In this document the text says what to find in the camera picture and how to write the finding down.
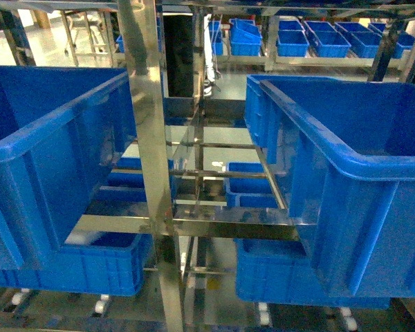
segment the white wheel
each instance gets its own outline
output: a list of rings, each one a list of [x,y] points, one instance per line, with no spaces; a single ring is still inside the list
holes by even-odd
[[[344,325],[346,326],[346,329],[350,332],[354,332],[358,330],[357,321],[353,317],[345,317]]]
[[[97,301],[97,303],[95,304],[94,311],[95,311],[96,313],[103,314],[103,313],[104,313],[104,311],[106,310],[106,305],[107,305],[107,303],[108,303],[108,302],[106,302],[106,301],[102,301],[102,300]]]
[[[351,317],[352,316],[352,311],[351,311],[350,308],[342,307],[342,308],[340,308],[340,312],[341,312],[341,316],[343,316],[343,317]]]
[[[15,293],[14,296],[12,296],[12,304],[15,306],[18,306],[19,304],[21,304],[25,298],[26,294],[25,293]]]
[[[267,311],[268,310],[268,304],[265,303],[265,302],[258,303],[258,310]]]
[[[260,325],[268,326],[270,324],[270,316],[268,312],[260,313]]]

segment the horizontal steel bar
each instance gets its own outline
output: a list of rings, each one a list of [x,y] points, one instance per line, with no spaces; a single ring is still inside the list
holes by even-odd
[[[261,166],[263,166],[264,173],[266,173],[266,176],[270,184],[270,188],[275,196],[275,200],[278,204],[278,207],[280,209],[287,209],[288,204],[286,202],[286,199],[284,198],[281,190],[279,189],[274,174],[272,173],[268,163],[266,162],[266,157],[263,154],[263,150],[261,149],[261,147],[256,147],[255,151],[257,152],[258,158],[260,159]]]
[[[201,143],[202,147],[211,147],[218,149],[255,149],[253,144],[231,144],[231,143]]]
[[[151,232],[146,203],[126,203],[116,209],[114,202],[94,202],[86,213],[75,226],[76,230]],[[295,223],[298,222],[288,218],[286,210],[177,205],[174,227],[160,226],[158,231],[163,235],[175,232],[180,236],[297,241]]]
[[[389,68],[398,68],[401,59],[392,59]],[[359,57],[277,57],[276,64],[289,66],[372,67],[374,59]]]
[[[157,268],[143,268],[143,271],[158,272],[158,269]],[[188,269],[187,273],[192,273],[193,275],[234,275],[235,271],[222,270],[219,268],[206,268],[205,266],[194,266]]]
[[[142,174],[141,169],[130,169],[128,167],[116,167],[113,173]],[[264,173],[258,172],[229,172],[229,171],[207,171],[204,169],[173,169],[169,171],[174,176],[206,176],[211,178],[265,178]]]
[[[220,64],[261,64],[263,66],[266,63],[266,57],[251,57],[245,55],[219,55],[216,58]]]
[[[108,57],[108,53],[76,53],[78,57]]]

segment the plastic crate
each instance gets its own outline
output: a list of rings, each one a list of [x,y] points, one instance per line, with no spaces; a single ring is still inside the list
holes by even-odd
[[[306,36],[310,39],[314,31],[324,31],[327,33],[336,33],[337,30],[329,23],[325,21],[304,21]]]
[[[249,130],[250,137],[258,147],[267,147],[268,137],[268,107],[265,106],[265,95],[260,87],[262,80],[333,80],[327,77],[299,77],[279,75],[248,75],[246,81],[246,105],[244,120]]]
[[[253,26],[255,25],[255,20],[254,19],[229,19],[229,23],[232,27],[235,25],[236,21],[242,21],[242,22],[245,22],[245,23],[249,23],[249,24],[252,24]]]
[[[414,47],[415,37],[409,35],[408,33],[401,33],[400,37],[398,37],[398,41],[396,43],[394,55],[392,55],[395,59],[400,59],[403,56],[403,52],[405,50],[411,50]]]
[[[211,22],[209,22],[209,30],[210,31],[221,30],[221,22],[220,21],[211,21]]]
[[[369,29],[375,33],[382,34],[386,29],[386,23],[369,23]],[[395,51],[392,57],[394,59],[400,59],[403,56],[405,50],[411,50],[415,44],[415,37],[408,33],[402,32],[396,43]]]
[[[231,172],[263,173],[260,163],[228,163]],[[225,178],[226,203],[233,208],[277,208],[277,202],[265,178]]]
[[[123,157],[118,167],[141,169],[139,158]],[[110,173],[106,183],[93,197],[98,201],[146,202],[145,182],[142,174]]]
[[[215,55],[223,55],[223,34],[221,33],[221,30],[211,30],[210,40],[212,52]]]
[[[357,22],[337,22],[335,29],[346,38],[349,43],[352,42],[352,33],[370,33],[371,31]]]
[[[340,33],[315,31],[309,40],[319,57],[346,57],[351,47]]]
[[[258,56],[260,55],[261,43],[244,43],[244,42],[230,42],[230,52],[232,55],[247,55],[247,56]]]
[[[235,239],[237,296],[244,301],[301,306],[389,308],[390,298],[329,297],[299,242]]]
[[[378,52],[381,36],[376,33],[352,33],[352,51],[362,58],[373,58]]]
[[[303,31],[285,30],[278,32],[278,55],[280,57],[305,57],[309,42]]]
[[[300,22],[296,19],[291,20],[281,20],[278,23],[278,30],[295,30],[295,31],[304,31],[304,28]]]
[[[276,181],[289,216],[310,225],[297,229],[325,291],[415,297],[415,85],[260,87],[277,133]]]
[[[369,23],[367,27],[372,30],[374,33],[379,33],[382,35],[384,30],[386,29],[386,23]]]
[[[261,43],[262,36],[258,28],[252,24],[241,20],[235,21],[234,29],[231,33],[231,41],[234,43]]]
[[[64,245],[43,270],[0,270],[0,287],[132,296],[151,247],[150,234],[106,233],[90,246]]]
[[[126,71],[0,67],[0,269],[41,268],[134,136]]]
[[[123,37],[122,37],[122,35],[120,35],[120,36],[117,37],[116,43],[118,44],[118,50],[121,53],[124,53],[125,52],[125,44],[123,44]]]

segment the steel beam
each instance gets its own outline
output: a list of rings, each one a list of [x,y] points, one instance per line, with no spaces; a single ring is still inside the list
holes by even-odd
[[[138,149],[154,236],[160,288],[169,332],[183,332],[184,310],[173,204],[169,184],[169,157],[160,79],[156,4],[118,0],[129,84],[138,134]]]

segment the metal rack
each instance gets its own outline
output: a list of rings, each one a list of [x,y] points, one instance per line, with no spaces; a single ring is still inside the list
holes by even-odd
[[[110,1],[81,1],[86,8],[114,8]],[[77,6],[76,1],[21,1],[19,6],[30,4],[52,6],[54,9],[65,9],[67,6]],[[240,102],[207,101],[203,99],[203,81],[205,77],[205,63],[203,55],[203,18],[207,13],[253,13],[270,17],[268,31],[268,54],[264,59],[266,70],[273,70],[281,61],[283,64],[292,64],[289,59],[280,60],[276,56],[275,40],[277,36],[278,17],[284,12],[295,9],[309,16],[318,17],[384,17],[393,19],[383,35],[380,50],[372,61],[369,80],[381,81],[391,60],[391,55],[398,39],[399,31],[405,20],[415,17],[415,5],[372,5],[348,4],[343,6],[327,5],[320,8],[303,7],[293,8],[280,2],[258,3],[249,5],[240,1],[187,1],[180,5],[190,6],[194,15],[194,96],[193,98],[169,99],[168,107],[171,114],[184,115],[188,120],[186,134],[178,144],[176,151],[172,151],[172,139],[169,128],[165,124],[160,73],[164,71],[164,53],[158,52],[156,17],[163,18],[162,6],[156,6],[154,0],[139,2],[118,0],[120,27],[124,39],[127,70],[130,77],[131,95],[135,109],[138,133],[138,148],[142,161],[142,174],[145,180],[148,214],[143,216],[128,216],[126,214],[107,216],[99,205],[89,207],[86,214],[80,219],[76,229],[97,230],[105,232],[144,232],[152,233],[156,249],[155,268],[151,273],[158,278],[156,286],[160,289],[163,303],[163,323],[130,322],[126,329],[131,331],[206,331],[195,324],[187,324],[185,319],[185,300],[188,291],[186,284],[193,275],[221,275],[224,269],[211,269],[206,266],[203,256],[205,238],[253,238],[253,239],[288,239],[298,241],[295,223],[298,221],[287,217],[286,202],[276,185],[273,174],[266,164],[260,148],[256,148],[260,161],[264,166],[265,174],[251,174],[247,176],[265,176],[277,199],[279,210],[276,209],[246,209],[226,208],[221,206],[202,205],[211,186],[210,181],[204,181],[205,176],[215,178],[244,177],[244,174],[234,172],[212,172],[203,170],[203,149],[216,148],[253,148],[249,145],[224,145],[204,142],[204,128],[207,120],[218,116],[216,110],[224,106],[232,108]],[[410,65],[403,71],[402,80],[409,82],[415,76],[415,48],[409,58]],[[231,109],[227,118],[240,118],[240,110]],[[195,155],[196,169],[187,169],[189,155]],[[116,169],[115,172],[138,172],[134,169]],[[192,186],[190,196],[192,204],[176,204],[171,195],[169,177],[181,179],[182,185]],[[145,210],[139,203],[131,208]],[[186,259],[181,264],[179,252],[179,237],[190,237],[187,242]],[[10,327],[12,315],[0,315],[0,326]],[[98,324],[108,324],[102,319]],[[99,331],[102,325],[96,325],[92,330]],[[87,329],[80,320],[70,319],[69,328]]]

